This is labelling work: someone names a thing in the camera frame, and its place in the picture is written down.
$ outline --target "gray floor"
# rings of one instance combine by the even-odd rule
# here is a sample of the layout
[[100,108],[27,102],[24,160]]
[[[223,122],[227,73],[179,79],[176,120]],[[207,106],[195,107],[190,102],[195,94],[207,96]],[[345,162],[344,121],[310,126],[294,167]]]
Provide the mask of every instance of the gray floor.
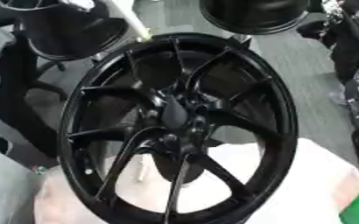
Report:
[[[198,2],[139,0],[136,12],[155,34],[203,32],[230,36],[230,33],[214,27],[202,17],[198,10]],[[328,51],[315,41],[302,39],[295,31],[256,37],[251,48],[275,67],[291,89],[299,112],[300,135],[314,140],[357,165],[350,142],[352,127],[348,120],[348,112],[328,98],[329,93],[338,88]],[[60,86],[70,93],[90,67],[91,64],[87,60],[70,62],[67,63],[65,73],[54,68],[46,73],[42,80]],[[63,105],[58,102],[56,95],[32,90],[27,99],[50,125],[58,127]],[[27,145],[16,131],[1,122],[0,135],[17,144]],[[236,138],[230,131],[226,131],[225,137]],[[23,150],[24,152],[17,150],[12,154],[18,155],[18,160],[27,165],[37,163],[36,158],[39,156],[31,146],[23,147]]]

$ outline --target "white cloth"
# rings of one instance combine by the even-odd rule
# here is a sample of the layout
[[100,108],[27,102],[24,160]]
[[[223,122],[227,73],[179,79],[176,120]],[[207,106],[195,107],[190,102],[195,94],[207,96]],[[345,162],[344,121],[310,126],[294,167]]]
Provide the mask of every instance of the white cloth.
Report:
[[[260,153],[256,144],[224,144],[211,148],[210,156],[246,182],[256,170]],[[142,182],[140,157],[135,157],[120,175],[116,191],[131,204],[162,212],[170,185],[150,164]],[[355,169],[318,144],[300,139],[292,169],[277,191],[260,207],[247,224],[341,224],[333,194],[344,178]],[[210,207],[230,195],[215,176],[205,172],[182,188],[179,211],[191,212]],[[35,201],[36,224],[103,224],[80,203],[69,189],[64,174],[55,168],[46,174]]]

